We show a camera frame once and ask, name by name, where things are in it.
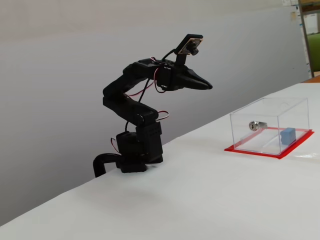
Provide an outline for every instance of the white table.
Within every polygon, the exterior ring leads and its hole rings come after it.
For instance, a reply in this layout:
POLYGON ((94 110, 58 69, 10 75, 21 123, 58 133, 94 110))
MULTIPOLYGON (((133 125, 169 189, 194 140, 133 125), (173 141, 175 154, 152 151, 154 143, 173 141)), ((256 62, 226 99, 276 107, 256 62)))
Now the white table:
POLYGON ((109 172, 0 227, 0 240, 319 240, 320 84, 308 97, 315 134, 282 160, 226 152, 229 116, 164 146, 144 173, 109 172))

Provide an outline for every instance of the transparent box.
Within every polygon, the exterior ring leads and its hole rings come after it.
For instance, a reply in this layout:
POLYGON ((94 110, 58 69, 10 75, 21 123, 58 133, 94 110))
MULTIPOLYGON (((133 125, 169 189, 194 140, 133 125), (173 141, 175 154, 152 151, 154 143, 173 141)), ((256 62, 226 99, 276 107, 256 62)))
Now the transparent box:
POLYGON ((307 98, 262 98, 230 114, 235 150, 281 155, 310 131, 307 98))

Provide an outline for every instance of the camera lens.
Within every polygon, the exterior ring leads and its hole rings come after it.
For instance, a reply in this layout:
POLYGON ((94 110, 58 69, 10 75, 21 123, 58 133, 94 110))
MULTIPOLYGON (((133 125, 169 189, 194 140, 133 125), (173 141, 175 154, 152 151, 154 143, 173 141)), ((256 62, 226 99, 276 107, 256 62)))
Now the camera lens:
POLYGON ((198 46, 197 44, 195 44, 194 42, 191 42, 186 46, 186 49, 194 56, 199 53, 197 46, 198 46))

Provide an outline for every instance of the red wire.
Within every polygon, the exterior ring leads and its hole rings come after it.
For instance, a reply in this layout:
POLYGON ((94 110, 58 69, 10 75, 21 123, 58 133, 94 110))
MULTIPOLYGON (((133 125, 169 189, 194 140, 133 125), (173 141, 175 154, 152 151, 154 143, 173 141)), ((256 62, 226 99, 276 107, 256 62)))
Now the red wire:
MULTIPOLYGON (((157 84, 156 84, 156 81, 157 81, 157 80, 156 80, 156 74, 157 74, 158 70, 159 70, 159 67, 154 71, 154 74, 153 74, 153 82, 152 82, 149 86, 147 86, 145 90, 147 90, 148 88, 150 88, 150 87, 154 84, 154 87, 155 87, 156 91, 157 91, 158 93, 160 93, 160 94, 164 94, 166 91, 159 91, 158 88, 157 88, 157 84)), ((141 91, 139 91, 139 92, 137 92, 137 93, 135 93, 135 94, 128 94, 128 96, 129 96, 129 97, 134 97, 134 96, 140 95, 143 91, 144 91, 144 90, 142 89, 141 91)))
MULTIPOLYGON (((152 86, 152 84, 154 84, 154 82, 152 82, 149 86, 147 86, 147 87, 146 87, 146 90, 147 90, 148 88, 150 88, 150 87, 152 86)), ((142 89, 141 91, 139 91, 139 92, 137 92, 137 93, 135 93, 135 94, 132 94, 132 95, 128 95, 128 96, 134 97, 134 96, 140 95, 143 91, 144 91, 144 90, 142 89)))
POLYGON ((158 89, 157 89, 157 84, 156 84, 156 74, 157 74, 157 72, 158 72, 158 70, 159 70, 159 67, 154 71, 154 74, 153 74, 153 80, 154 80, 154 87, 155 87, 155 90, 158 92, 158 93, 160 93, 160 94, 164 94, 166 91, 159 91, 158 89))
POLYGON ((116 149, 113 140, 115 140, 115 139, 112 137, 110 141, 111 141, 111 145, 112 145, 113 149, 114 149, 117 153, 120 153, 120 152, 116 149))
POLYGON ((157 121, 160 121, 160 120, 163 120, 163 119, 167 119, 169 116, 170 116, 170 113, 168 111, 165 111, 165 110, 161 110, 161 111, 158 111, 158 113, 166 113, 167 116, 164 116, 164 117, 161 117, 161 118, 158 118, 157 121))

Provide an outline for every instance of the robotic arm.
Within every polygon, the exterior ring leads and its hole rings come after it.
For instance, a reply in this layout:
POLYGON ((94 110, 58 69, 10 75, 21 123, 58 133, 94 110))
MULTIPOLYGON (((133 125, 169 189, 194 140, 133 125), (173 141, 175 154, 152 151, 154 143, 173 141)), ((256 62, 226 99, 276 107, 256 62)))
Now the robotic arm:
POLYGON ((196 55, 202 35, 188 34, 180 45, 170 53, 177 55, 176 61, 143 59, 123 70, 123 75, 103 90, 103 105, 118 116, 136 126, 136 132, 125 131, 116 136, 120 155, 105 153, 93 161, 95 176, 106 173, 104 164, 115 162, 123 173, 144 172, 146 164, 161 163, 162 134, 159 117, 155 109, 131 99, 126 92, 138 83, 149 79, 164 91, 183 88, 209 90, 212 85, 185 66, 187 55, 196 55))

